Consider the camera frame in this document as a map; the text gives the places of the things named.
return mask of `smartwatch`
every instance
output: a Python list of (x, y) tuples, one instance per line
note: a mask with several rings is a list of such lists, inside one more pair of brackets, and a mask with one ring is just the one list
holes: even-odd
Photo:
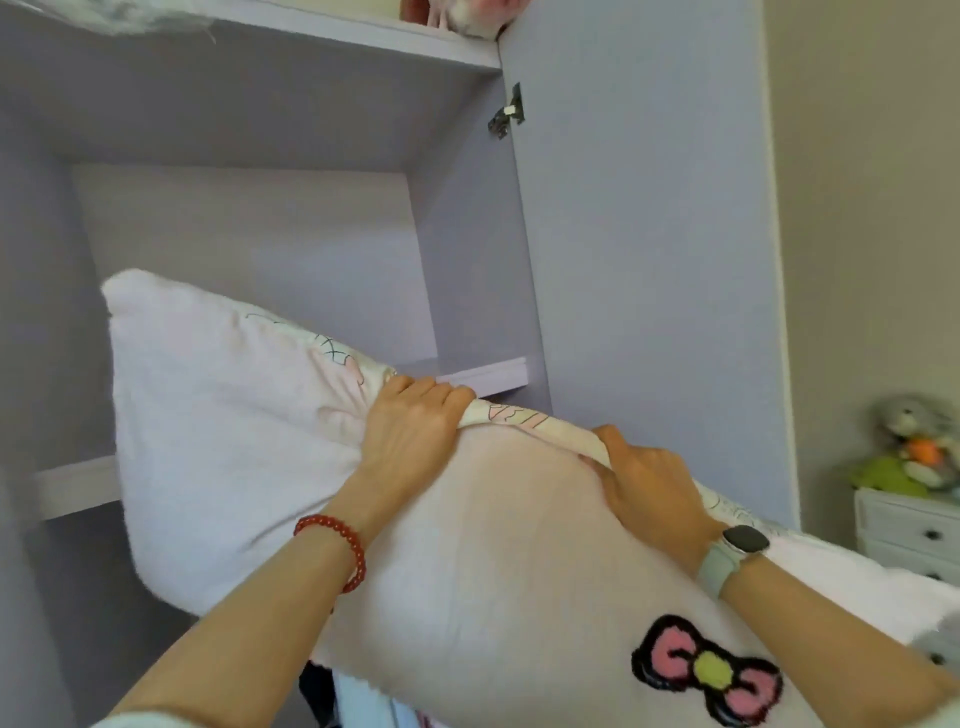
[(770, 540), (749, 525), (736, 525), (723, 532), (713, 543), (704, 559), (697, 583), (714, 599), (720, 598), (720, 590), (740, 565), (751, 556), (770, 548)]

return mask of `pink bow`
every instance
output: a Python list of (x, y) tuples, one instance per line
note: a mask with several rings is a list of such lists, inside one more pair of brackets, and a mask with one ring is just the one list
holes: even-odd
[(727, 728), (762, 724), (783, 694), (783, 676), (758, 657), (735, 657), (689, 621), (664, 615), (634, 652), (636, 679), (659, 691), (702, 691), (707, 712)]

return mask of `plush toy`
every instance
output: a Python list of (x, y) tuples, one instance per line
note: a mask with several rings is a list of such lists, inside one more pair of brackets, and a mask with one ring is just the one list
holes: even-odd
[(494, 40), (530, 0), (401, 0), (400, 19)]
[(896, 455), (880, 455), (857, 468), (851, 477), (854, 488), (883, 491), (898, 496), (928, 497), (929, 491), (903, 471)]
[(903, 472), (935, 491), (960, 486), (960, 442), (947, 408), (927, 398), (893, 397), (878, 418), (897, 449)]

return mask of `beige wall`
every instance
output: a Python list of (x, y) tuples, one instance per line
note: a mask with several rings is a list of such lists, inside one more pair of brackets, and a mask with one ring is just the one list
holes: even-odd
[(866, 409), (960, 403), (960, 2), (765, 6), (804, 527), (849, 544)]

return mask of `bracelet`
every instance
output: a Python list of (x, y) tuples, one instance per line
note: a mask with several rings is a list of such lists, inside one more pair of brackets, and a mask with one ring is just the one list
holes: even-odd
[(360, 546), (360, 537), (357, 535), (357, 532), (350, 528), (346, 523), (340, 519), (335, 519), (332, 516), (306, 516), (297, 521), (297, 527), (294, 528), (294, 536), (297, 536), (304, 528), (311, 525), (322, 526), (323, 528), (331, 528), (337, 533), (339, 533), (348, 544), (350, 544), (350, 550), (353, 551), (353, 556), (356, 558), (357, 566), (356, 571), (353, 573), (353, 576), (347, 582), (347, 585), (344, 587), (343, 594), (349, 594), (360, 584), (363, 583), (363, 580), (367, 577), (367, 556), (364, 553), (363, 547)]

